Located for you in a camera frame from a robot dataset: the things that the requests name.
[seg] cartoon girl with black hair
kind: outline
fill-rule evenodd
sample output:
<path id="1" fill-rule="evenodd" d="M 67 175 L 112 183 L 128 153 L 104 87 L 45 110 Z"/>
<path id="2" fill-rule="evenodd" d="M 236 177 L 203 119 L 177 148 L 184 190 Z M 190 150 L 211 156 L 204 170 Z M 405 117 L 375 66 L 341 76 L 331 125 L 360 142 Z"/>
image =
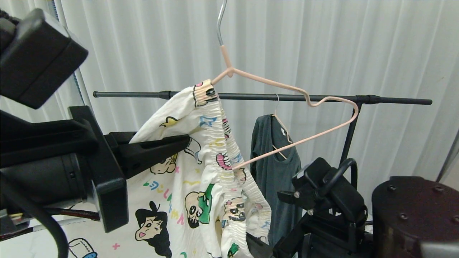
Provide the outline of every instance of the cartoon girl with black hair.
<path id="1" fill-rule="evenodd" d="M 168 224 L 168 214 L 159 212 L 159 206 L 156 208 L 154 202 L 150 202 L 151 210 L 138 209 L 135 212 L 139 230 L 135 232 L 137 241 L 146 241 L 150 246 L 155 248 L 158 255 L 166 258 L 172 257 L 172 252 L 169 248 L 169 233 L 166 228 Z"/>

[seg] cartoon print pants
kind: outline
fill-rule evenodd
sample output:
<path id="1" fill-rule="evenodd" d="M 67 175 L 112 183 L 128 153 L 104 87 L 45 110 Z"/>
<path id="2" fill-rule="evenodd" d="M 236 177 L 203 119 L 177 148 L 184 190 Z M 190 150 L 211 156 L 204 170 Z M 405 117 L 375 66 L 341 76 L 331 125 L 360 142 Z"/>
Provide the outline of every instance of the cartoon print pants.
<path id="1" fill-rule="evenodd" d="M 243 159 L 210 80 L 176 94 L 131 142 L 184 134 L 185 150 L 128 180 L 127 225 L 64 226 L 70 257 L 249 258 L 246 232 L 267 242 L 270 207 L 248 168 L 232 169 Z"/>

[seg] hanging shirt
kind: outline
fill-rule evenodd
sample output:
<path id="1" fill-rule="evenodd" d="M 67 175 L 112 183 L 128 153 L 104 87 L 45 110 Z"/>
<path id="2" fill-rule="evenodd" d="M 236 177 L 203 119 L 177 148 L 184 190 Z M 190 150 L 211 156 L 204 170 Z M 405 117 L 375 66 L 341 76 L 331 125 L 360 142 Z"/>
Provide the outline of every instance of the hanging shirt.
<path id="1" fill-rule="evenodd" d="M 64 226 L 70 257 L 245 258 L 246 232 L 267 242 L 270 207 L 248 168 L 232 169 L 244 161 L 210 80 L 172 97 L 131 143 L 184 134 L 185 150 L 128 180 L 127 225 Z"/>
<path id="2" fill-rule="evenodd" d="M 273 151 L 273 145 L 281 148 L 290 144 L 286 131 L 272 115 L 257 118 L 252 134 L 251 158 Z M 295 147 L 263 158 L 251 164 L 250 171 L 257 185 L 268 201 L 271 209 L 271 229 L 268 240 L 275 245 L 282 236 L 286 236 L 300 220 L 302 209 L 292 204 L 281 202 L 277 191 L 295 191 L 292 177 L 301 169 L 301 161 Z"/>

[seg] dark gray shirt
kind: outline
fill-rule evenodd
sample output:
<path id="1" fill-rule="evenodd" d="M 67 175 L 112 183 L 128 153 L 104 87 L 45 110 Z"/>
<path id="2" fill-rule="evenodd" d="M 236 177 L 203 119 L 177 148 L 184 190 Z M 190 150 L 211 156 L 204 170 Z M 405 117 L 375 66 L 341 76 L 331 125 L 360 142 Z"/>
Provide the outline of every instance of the dark gray shirt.
<path id="1" fill-rule="evenodd" d="M 272 115 L 257 118 L 252 134 L 251 158 L 290 144 L 286 132 Z M 282 151 L 285 159 L 276 153 L 251 164 L 250 171 L 264 197 L 271 206 L 271 226 L 268 240 L 275 245 L 286 236 L 301 218 L 302 210 L 277 198 L 277 191 L 294 191 L 291 178 L 301 169 L 300 157 L 295 147 Z"/>

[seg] clothing rack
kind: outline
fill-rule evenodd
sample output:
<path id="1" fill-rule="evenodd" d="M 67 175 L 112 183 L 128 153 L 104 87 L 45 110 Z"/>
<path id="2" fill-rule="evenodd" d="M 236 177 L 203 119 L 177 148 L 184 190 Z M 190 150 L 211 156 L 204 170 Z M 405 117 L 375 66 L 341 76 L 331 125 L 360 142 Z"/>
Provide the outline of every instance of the clothing rack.
<path id="1" fill-rule="evenodd" d="M 94 91 L 95 98 L 100 97 L 118 97 L 118 98 L 161 98 L 169 100 L 177 94 L 178 91 L 164 90 L 160 92 L 101 92 Z M 338 96 L 338 95 L 310 95 L 311 101 L 318 102 L 327 96 L 335 96 L 343 99 L 353 101 L 358 106 L 358 112 L 362 111 L 362 105 L 372 105 L 379 103 L 391 104 L 411 104 L 411 105 L 431 105 L 432 100 L 428 99 L 410 99 L 410 98 L 387 98 L 376 95 L 354 95 L 354 96 Z M 295 94 L 253 94 L 253 93 L 218 93 L 218 97 L 222 100 L 252 100 L 252 101 L 306 101 L 303 95 Z M 358 116 L 352 123 L 349 124 L 347 129 L 346 140 L 341 154 L 340 164 L 347 159 L 349 148 L 351 147 L 352 138 L 354 136 L 355 126 L 357 124 Z"/>

